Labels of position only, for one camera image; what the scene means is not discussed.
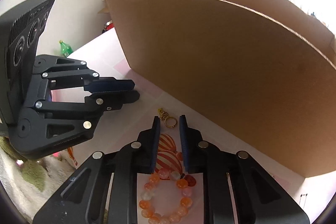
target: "brown cardboard box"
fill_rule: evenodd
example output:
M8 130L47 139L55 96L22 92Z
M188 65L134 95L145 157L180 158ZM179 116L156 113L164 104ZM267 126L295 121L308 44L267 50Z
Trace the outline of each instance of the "brown cardboard box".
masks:
M105 1L133 70L300 175L336 170L335 42L318 20L287 0Z

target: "black camera housing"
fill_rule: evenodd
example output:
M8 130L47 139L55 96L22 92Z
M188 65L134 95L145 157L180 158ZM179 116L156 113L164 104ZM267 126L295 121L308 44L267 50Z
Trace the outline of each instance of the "black camera housing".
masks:
M55 0L26 0L0 16L0 135L15 126L32 76L36 49Z

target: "beaded bracelet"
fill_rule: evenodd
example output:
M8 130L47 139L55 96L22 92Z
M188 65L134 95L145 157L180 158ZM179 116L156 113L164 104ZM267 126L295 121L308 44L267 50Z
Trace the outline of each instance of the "beaded bracelet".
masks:
M160 179L171 179L176 181L176 186L181 190L183 198L181 198L180 206L171 215L161 216L155 213L155 208L152 206L151 199L154 196L153 190L158 186ZM166 168L161 168L157 174L151 174L149 182L144 185L145 191L140 195L141 200L139 206L142 209L141 215L148 218L149 224L171 224L178 223L181 217L188 214L188 208L193 204L193 200L190 198L193 194L191 189L196 184L196 180L191 175L186 175L181 179L181 175L177 171L170 172Z

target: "green bottle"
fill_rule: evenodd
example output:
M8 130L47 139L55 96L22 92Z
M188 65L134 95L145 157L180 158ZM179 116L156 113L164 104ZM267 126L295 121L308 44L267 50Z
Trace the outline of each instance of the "green bottle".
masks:
M61 44L61 54L63 56L68 57L70 54L74 52L71 46L64 43L62 40L60 40L59 43Z

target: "striped hot air balloon print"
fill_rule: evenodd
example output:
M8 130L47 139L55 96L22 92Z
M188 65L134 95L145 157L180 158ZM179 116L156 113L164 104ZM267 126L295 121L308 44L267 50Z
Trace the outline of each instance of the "striped hot air balloon print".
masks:
M182 174L182 165L172 151L165 150L157 152L155 172L157 173L161 168L166 168L171 172L177 171Z
M176 152L176 144L174 139L168 134L161 134L159 139L159 148L158 151L172 151Z

